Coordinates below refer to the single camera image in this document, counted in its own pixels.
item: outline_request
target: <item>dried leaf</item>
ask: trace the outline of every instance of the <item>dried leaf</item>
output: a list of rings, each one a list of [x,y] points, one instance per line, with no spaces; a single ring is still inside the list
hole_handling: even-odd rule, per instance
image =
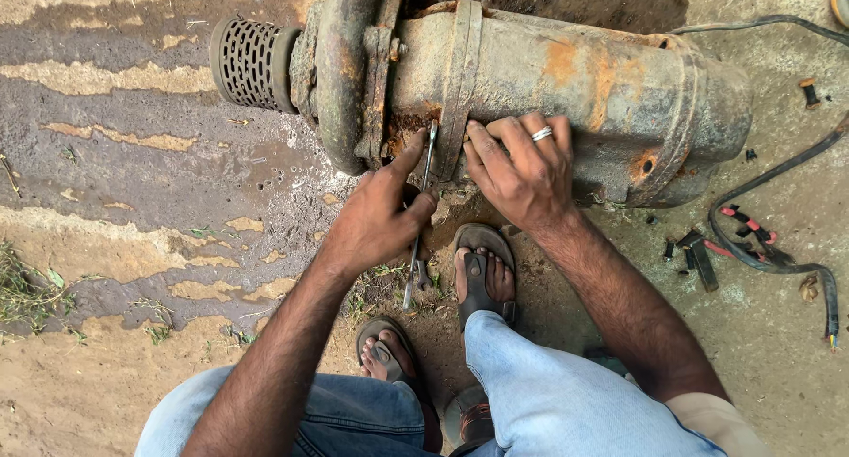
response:
[[[65,280],[62,279],[62,276],[56,273],[52,268],[48,268],[48,278],[50,281],[54,282],[59,289],[65,288]]]
[[[812,302],[814,298],[819,295],[819,291],[816,287],[817,284],[817,274],[811,274],[799,285],[799,294],[801,295],[801,299],[805,302]]]

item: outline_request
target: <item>hand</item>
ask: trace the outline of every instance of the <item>hand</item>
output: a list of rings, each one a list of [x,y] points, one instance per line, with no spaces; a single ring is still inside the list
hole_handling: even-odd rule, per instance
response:
[[[552,135],[531,136],[550,126]],[[572,153],[569,119],[539,112],[505,117],[483,127],[469,121],[471,138],[463,147],[469,174],[481,192],[515,226],[536,235],[577,212],[572,202]],[[496,142],[500,138],[510,156]]]
[[[397,159],[366,173],[351,193],[324,239],[316,260],[331,272],[356,278],[360,273],[398,256],[430,225],[438,194],[426,190],[404,209],[407,177],[425,148],[425,129],[419,129]]]

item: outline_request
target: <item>hairy arm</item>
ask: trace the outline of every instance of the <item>hairy arm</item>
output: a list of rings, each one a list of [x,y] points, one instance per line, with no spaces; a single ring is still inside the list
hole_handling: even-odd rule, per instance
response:
[[[403,208],[424,134],[361,179],[313,262],[198,420],[183,456],[290,454],[345,292],[361,272],[407,248],[436,210],[432,193]]]
[[[531,134],[550,126],[537,142]],[[661,401],[687,392],[729,400],[693,333],[672,306],[571,200],[564,116],[470,121],[469,172],[483,194],[543,248],[578,293],[610,352]],[[510,152],[507,157],[494,137]]]
[[[532,235],[575,288],[611,354],[650,396],[705,392],[730,402],[693,333],[649,280],[581,213]]]

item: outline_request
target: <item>rusty pump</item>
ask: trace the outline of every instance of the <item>rusty pump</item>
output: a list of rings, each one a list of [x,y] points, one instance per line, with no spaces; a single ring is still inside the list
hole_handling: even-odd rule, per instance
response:
[[[379,168],[431,119],[430,169],[464,180],[468,119],[567,115],[579,202],[668,207],[703,193],[737,156],[752,91],[739,68],[668,34],[638,35],[484,8],[325,0],[306,29],[239,17],[216,26],[213,76],[234,104],[301,114],[333,165]]]

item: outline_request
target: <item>soil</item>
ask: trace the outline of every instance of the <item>soil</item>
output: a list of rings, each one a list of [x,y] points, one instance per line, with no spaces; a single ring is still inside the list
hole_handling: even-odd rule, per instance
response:
[[[0,239],[69,281],[105,277],[74,289],[78,310],[65,325],[86,336],[81,342],[58,320],[40,336],[0,328],[24,335],[0,338],[0,454],[133,454],[159,400],[201,370],[235,363],[246,345],[223,332],[259,333],[310,263],[356,179],[333,170],[302,119],[222,101],[209,80],[208,43],[224,16],[301,25],[314,1],[0,0],[0,149],[23,194],[0,183]],[[411,9],[440,1],[413,0]],[[826,0],[496,1],[639,33],[781,12],[837,28]],[[690,204],[592,209],[589,217],[685,317],[777,456],[846,455],[849,391],[835,379],[846,355],[821,342],[822,301],[798,296],[804,277],[759,274],[717,256],[721,288],[709,294],[695,274],[677,272],[682,256],[661,259],[665,236],[708,229],[712,197],[818,141],[843,117],[849,72],[836,65],[845,47],[792,26],[686,38],[742,66],[756,85],[746,148],[758,159],[723,164]],[[805,110],[796,85],[807,76],[831,98],[815,111]],[[398,118],[395,151],[419,119]],[[76,164],[63,158],[67,146]],[[837,219],[849,213],[847,161],[849,145],[839,143],[741,197],[747,213],[780,232],[782,249],[800,263],[828,264],[839,287],[849,275],[849,234]],[[660,223],[645,224],[649,214]],[[442,190],[424,237],[438,290],[417,293],[416,311],[405,314],[398,292],[406,270],[367,278],[368,287],[361,281],[319,370],[356,374],[356,327],[386,313],[413,339],[438,407],[474,382],[459,352],[451,269],[454,230],[470,221],[500,228],[514,251],[519,333],[576,354],[601,343],[566,279],[464,180]],[[213,232],[204,238],[190,231],[205,226]],[[155,313],[131,304],[142,298],[174,310],[175,331],[158,346],[144,331],[161,325]]]

